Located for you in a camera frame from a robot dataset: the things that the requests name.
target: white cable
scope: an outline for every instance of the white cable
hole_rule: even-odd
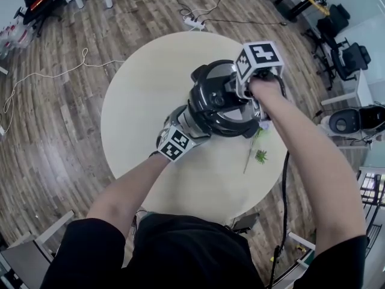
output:
[[[85,56],[87,56],[88,54],[88,48],[84,48],[82,50],[82,56],[83,56],[83,61],[81,64],[79,64],[78,66],[75,66],[73,69],[70,69],[70,70],[67,70],[65,71],[64,73],[61,73],[59,75],[56,75],[56,76],[49,76],[49,75],[43,75],[43,74],[39,74],[39,73],[32,73],[32,74],[29,74],[28,76],[24,77],[24,79],[22,80],[19,80],[17,83],[15,83],[13,89],[12,89],[12,93],[11,93],[11,96],[5,101],[5,104],[4,104],[4,113],[7,113],[9,108],[10,108],[10,105],[12,103],[12,112],[11,112],[11,120],[10,120],[10,124],[8,125],[8,128],[7,130],[4,132],[4,134],[6,134],[8,132],[8,130],[10,129],[11,127],[11,124],[12,124],[12,119],[13,119],[13,105],[14,105],[14,100],[13,100],[13,96],[16,92],[16,87],[17,85],[26,80],[28,77],[32,76],[32,75],[38,75],[38,76],[41,76],[41,77],[47,77],[47,78],[56,78],[56,77],[59,77],[59,76],[62,76],[66,73],[69,73],[73,70],[76,70],[77,68],[81,67],[82,65],[85,65],[85,66],[88,66],[88,67],[103,67],[103,66],[106,66],[107,64],[110,64],[110,63],[114,63],[114,62],[118,62],[118,63],[124,63],[124,61],[119,61],[119,60],[113,60],[113,61],[110,61],[110,62],[107,62],[107,63],[104,63],[102,65],[89,65],[85,62]]]
[[[212,10],[215,9],[217,6],[218,6],[218,3],[216,3],[215,6],[212,7],[211,9],[209,9],[209,10],[204,10],[204,9],[202,9],[202,8],[197,8],[197,9],[191,11],[190,13],[184,15],[184,16],[183,16],[183,20],[185,20],[185,18],[186,18],[187,16],[189,16],[189,15],[192,14],[192,13],[194,13],[195,11],[212,11]]]

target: office chair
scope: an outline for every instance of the office chair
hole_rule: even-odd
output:
[[[40,37],[42,34],[42,27],[44,24],[44,21],[49,17],[57,17],[58,21],[61,21],[61,17],[53,14],[53,3],[54,0],[24,0],[25,5],[27,7],[26,12],[21,12],[21,7],[17,10],[14,18],[17,18],[18,16],[23,18],[23,24],[27,25],[33,20],[35,20],[35,23],[33,24],[33,28],[37,28],[37,37]]]
[[[330,52],[331,60],[333,65],[329,66],[326,62],[324,66],[326,69],[323,72],[329,74],[330,87],[328,90],[331,90],[333,86],[333,80],[338,73],[339,77],[343,81],[357,80],[357,77],[354,75],[350,77],[353,72],[358,70],[367,70],[368,64],[371,62],[370,55],[366,50],[365,46],[359,46],[357,43],[353,43],[348,48],[342,51],[340,55],[340,50],[332,49]]]
[[[341,4],[331,5],[329,12],[329,16],[317,21],[317,29],[321,37],[316,36],[311,29],[307,29],[304,33],[301,33],[302,36],[308,36],[314,41],[315,48],[312,51],[312,54],[315,54],[318,48],[321,48],[322,50],[321,45],[323,43],[328,44],[332,49],[337,49],[338,47],[347,44],[346,40],[337,44],[334,38],[349,25],[349,12],[347,12]]]

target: black and white marker cube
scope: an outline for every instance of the black and white marker cube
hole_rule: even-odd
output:
[[[195,145],[196,143],[184,134],[181,128],[171,125],[168,129],[164,130],[158,151],[169,160],[175,162]]]
[[[234,62],[237,74],[237,95],[240,98],[251,98],[245,95],[247,84],[250,77],[257,72],[258,69],[274,67],[277,75],[282,75],[284,63],[274,42],[263,41],[246,43]]]

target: round table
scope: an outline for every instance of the round table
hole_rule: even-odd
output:
[[[127,59],[109,85],[102,110],[103,149],[116,178],[156,149],[165,118],[186,104],[191,72],[216,60],[234,60],[241,49],[218,34],[182,32],[160,37]],[[262,165],[251,157],[243,174],[250,139],[214,135],[167,166],[143,207],[220,223],[239,216],[271,190],[285,160],[286,147],[272,124],[254,146],[267,151],[268,160]]]

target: green plant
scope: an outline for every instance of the green plant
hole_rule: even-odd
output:
[[[263,150],[258,150],[256,155],[255,155],[255,159],[257,160],[257,162],[259,164],[265,164],[265,161],[267,161],[267,158],[266,158],[266,154],[267,152],[266,151],[263,151]]]

